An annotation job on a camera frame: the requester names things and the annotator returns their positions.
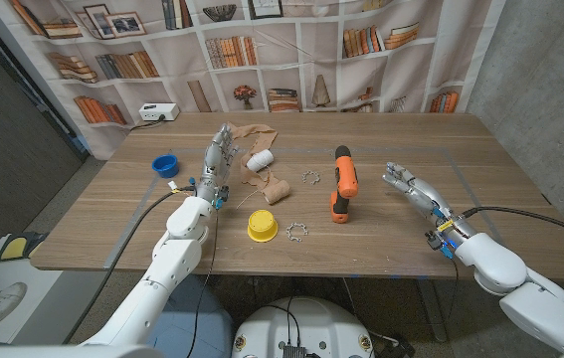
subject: yellow cup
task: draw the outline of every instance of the yellow cup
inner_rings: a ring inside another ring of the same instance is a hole
[[[278,222],[268,210],[258,210],[249,218],[249,236],[258,243],[272,240],[278,234]]]

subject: electrical outlet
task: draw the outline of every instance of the electrical outlet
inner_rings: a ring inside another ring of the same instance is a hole
[[[164,120],[175,120],[180,114],[180,109],[175,103],[145,103],[139,112],[145,121],[158,120],[162,114]]]

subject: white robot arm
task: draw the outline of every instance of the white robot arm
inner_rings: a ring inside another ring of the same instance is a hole
[[[443,197],[404,167],[388,163],[383,180],[402,192],[437,228],[428,244],[451,258],[456,255],[485,291],[504,296],[500,307],[520,329],[564,353],[564,289],[531,268],[514,252],[477,233],[455,215]]]
[[[82,345],[146,341],[173,289],[200,262],[202,244],[209,233],[209,228],[199,223],[200,217],[211,217],[214,209],[228,200],[229,190],[223,183],[238,151],[231,147],[232,142],[231,129],[222,125],[207,147],[195,196],[186,198],[167,220],[167,230],[153,249],[149,269],[106,325]]]

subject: blue bowl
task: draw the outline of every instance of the blue bowl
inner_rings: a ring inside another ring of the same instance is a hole
[[[173,154],[164,154],[153,160],[153,170],[158,172],[162,178],[172,178],[178,171],[178,158]]]

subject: bookshelf backdrop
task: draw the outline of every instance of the bookshelf backdrop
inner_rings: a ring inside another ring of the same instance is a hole
[[[0,0],[0,18],[90,152],[107,159],[140,121],[142,104],[242,111],[234,98],[241,85],[257,92],[254,111],[463,112],[504,5],[254,2],[251,8],[251,0]],[[262,12],[260,3],[273,6]],[[215,22],[203,10],[220,5],[229,6],[218,11],[234,10],[230,20]],[[277,10],[281,17],[261,18]],[[293,95],[279,98],[276,89]],[[198,105],[200,95],[206,108]],[[280,106],[280,99],[296,105]],[[90,108],[104,116],[86,113]]]

